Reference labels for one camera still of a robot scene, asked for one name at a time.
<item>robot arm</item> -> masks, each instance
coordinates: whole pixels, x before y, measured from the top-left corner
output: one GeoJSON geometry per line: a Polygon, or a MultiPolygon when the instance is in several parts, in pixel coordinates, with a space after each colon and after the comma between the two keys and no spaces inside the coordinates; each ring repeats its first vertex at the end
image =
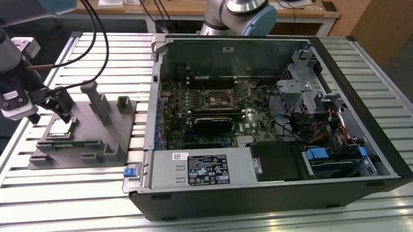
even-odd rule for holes
{"type": "Polygon", "coordinates": [[[0,2],[0,110],[5,118],[28,117],[37,123],[37,107],[70,119],[72,99],[67,91],[49,92],[28,58],[21,54],[1,27],[63,14],[76,8],[76,0],[1,0],[0,2]]]}
{"type": "Polygon", "coordinates": [[[202,35],[267,35],[277,10],[267,0],[207,0],[202,35]]]}

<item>cpu socket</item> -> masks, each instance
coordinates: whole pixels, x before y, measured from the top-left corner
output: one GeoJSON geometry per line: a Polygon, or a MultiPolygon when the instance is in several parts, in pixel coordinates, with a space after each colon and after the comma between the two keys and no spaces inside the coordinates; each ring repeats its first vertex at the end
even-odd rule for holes
{"type": "Polygon", "coordinates": [[[205,105],[206,110],[234,110],[237,105],[234,104],[233,91],[229,90],[214,90],[205,92],[205,105]]]}

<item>blue latch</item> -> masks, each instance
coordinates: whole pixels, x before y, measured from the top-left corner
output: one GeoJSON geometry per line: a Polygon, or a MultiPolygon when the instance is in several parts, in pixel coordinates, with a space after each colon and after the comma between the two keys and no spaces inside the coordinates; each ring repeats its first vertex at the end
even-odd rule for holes
{"type": "Polygon", "coordinates": [[[365,157],[368,156],[368,151],[366,151],[366,149],[365,149],[364,147],[360,147],[360,148],[358,148],[358,151],[360,151],[360,153],[361,153],[361,156],[365,158],[365,157]]]}
{"type": "Polygon", "coordinates": [[[309,160],[329,158],[329,154],[325,148],[310,148],[309,150],[306,150],[305,155],[307,156],[309,160]]]}
{"type": "Polygon", "coordinates": [[[138,177],[138,168],[126,168],[123,170],[123,177],[138,177]]]}

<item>wooden cabinet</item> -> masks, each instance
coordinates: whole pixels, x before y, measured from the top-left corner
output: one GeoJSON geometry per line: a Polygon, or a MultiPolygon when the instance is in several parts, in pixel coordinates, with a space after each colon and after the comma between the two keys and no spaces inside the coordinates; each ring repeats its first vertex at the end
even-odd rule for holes
{"type": "Polygon", "coordinates": [[[330,36],[354,36],[384,66],[413,33],[413,0],[332,0],[342,13],[330,36]]]}

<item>wooden desk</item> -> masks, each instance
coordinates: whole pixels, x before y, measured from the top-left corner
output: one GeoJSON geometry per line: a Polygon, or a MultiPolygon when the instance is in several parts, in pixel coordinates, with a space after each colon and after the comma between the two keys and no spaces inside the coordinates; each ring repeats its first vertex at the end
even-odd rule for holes
{"type": "MultiPolygon", "coordinates": [[[[166,10],[172,20],[202,20],[205,15],[205,2],[187,1],[187,0],[162,0],[166,10]]],[[[275,0],[270,0],[270,3],[279,6],[275,0]]],[[[160,14],[156,5],[152,0],[148,0],[148,11],[156,20],[160,20],[160,14]]],[[[306,8],[305,10],[279,9],[278,10],[278,23],[317,23],[321,24],[317,35],[327,36],[336,20],[341,17],[341,13],[329,12],[323,9],[321,0],[317,0],[315,6],[322,10],[313,10],[306,8]]]]}
{"type": "MultiPolygon", "coordinates": [[[[150,17],[146,15],[144,9],[140,5],[128,5],[126,4],[123,8],[112,9],[99,9],[98,3],[99,0],[90,0],[99,16],[104,19],[143,19],[147,23],[148,33],[156,33],[156,27],[150,17]]],[[[205,3],[187,0],[162,0],[166,10],[172,18],[172,20],[201,20],[203,21],[205,17],[205,3]]],[[[143,2],[152,18],[160,20],[160,14],[155,3],[152,0],[144,0],[143,2]]],[[[315,5],[322,7],[321,0],[317,0],[315,5]]],[[[330,32],[330,29],[334,25],[336,20],[341,17],[341,13],[329,12],[326,10],[294,10],[291,9],[279,9],[278,10],[278,20],[279,23],[315,23],[321,24],[317,35],[326,36],[330,32]]],[[[62,18],[88,18],[86,14],[84,7],[78,1],[78,9],[68,14],[60,16],[62,18]]]]}

